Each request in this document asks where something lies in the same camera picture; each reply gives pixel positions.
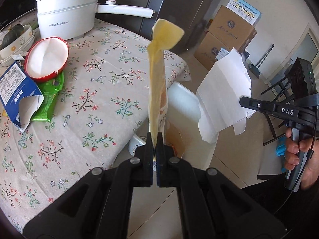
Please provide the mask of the person's right hand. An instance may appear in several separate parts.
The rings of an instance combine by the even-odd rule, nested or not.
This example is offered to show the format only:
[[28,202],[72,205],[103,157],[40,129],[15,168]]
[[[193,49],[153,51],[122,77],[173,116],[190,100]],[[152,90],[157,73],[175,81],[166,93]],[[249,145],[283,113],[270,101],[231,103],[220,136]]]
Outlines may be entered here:
[[295,128],[286,130],[284,167],[288,170],[286,188],[308,189],[318,179],[318,141]]

